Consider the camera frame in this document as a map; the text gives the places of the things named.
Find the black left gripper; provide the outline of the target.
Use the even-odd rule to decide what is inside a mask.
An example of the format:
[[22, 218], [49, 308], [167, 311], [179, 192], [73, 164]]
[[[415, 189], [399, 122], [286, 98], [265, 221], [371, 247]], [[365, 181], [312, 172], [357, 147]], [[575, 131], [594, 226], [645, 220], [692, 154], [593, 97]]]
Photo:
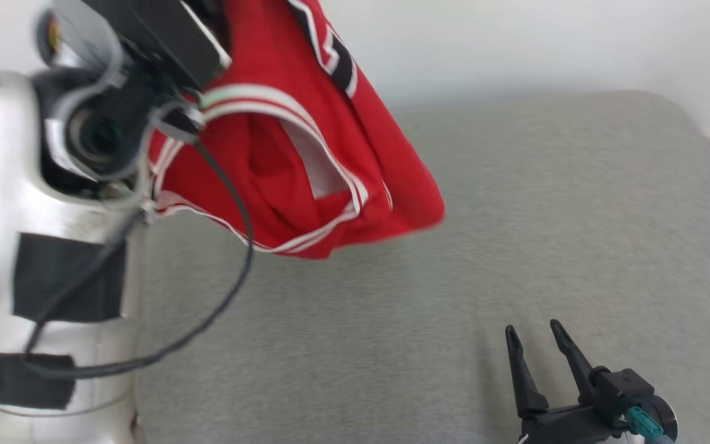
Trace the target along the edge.
[[203, 90], [224, 70], [223, 0], [82, 0], [180, 86]]

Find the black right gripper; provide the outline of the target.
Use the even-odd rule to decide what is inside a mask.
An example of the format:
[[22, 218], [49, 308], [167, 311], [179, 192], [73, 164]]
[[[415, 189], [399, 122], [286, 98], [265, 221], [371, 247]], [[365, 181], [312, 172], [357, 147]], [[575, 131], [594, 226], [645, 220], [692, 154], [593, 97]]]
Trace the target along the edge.
[[589, 360], [559, 320], [550, 320], [550, 329], [574, 377], [579, 392], [578, 404], [589, 406], [549, 410], [549, 401], [536, 388], [525, 362], [524, 348], [515, 327], [505, 327], [516, 413], [521, 418], [518, 444], [601, 444], [611, 437], [624, 435], [629, 431], [626, 422], [591, 406], [594, 391], [589, 376], [593, 367]]

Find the red jersey top white sleeves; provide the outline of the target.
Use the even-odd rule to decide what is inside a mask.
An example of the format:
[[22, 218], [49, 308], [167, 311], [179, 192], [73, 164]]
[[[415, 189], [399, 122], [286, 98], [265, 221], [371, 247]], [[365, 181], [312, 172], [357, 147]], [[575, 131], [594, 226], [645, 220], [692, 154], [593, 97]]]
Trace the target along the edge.
[[430, 171], [319, 0], [221, 0], [231, 64], [201, 99], [200, 140], [259, 252], [323, 259], [442, 222]]

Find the grey fabric sofa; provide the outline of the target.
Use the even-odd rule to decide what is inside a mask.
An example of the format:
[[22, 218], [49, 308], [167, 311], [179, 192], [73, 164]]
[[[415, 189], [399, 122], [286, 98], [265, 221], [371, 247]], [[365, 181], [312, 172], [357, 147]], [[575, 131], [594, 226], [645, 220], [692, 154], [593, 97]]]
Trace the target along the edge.
[[541, 393], [577, 389], [549, 321], [633, 368], [710, 444], [710, 141], [614, 92], [399, 113], [445, 222], [258, 255], [231, 309], [138, 381], [150, 444], [513, 444], [504, 329]]

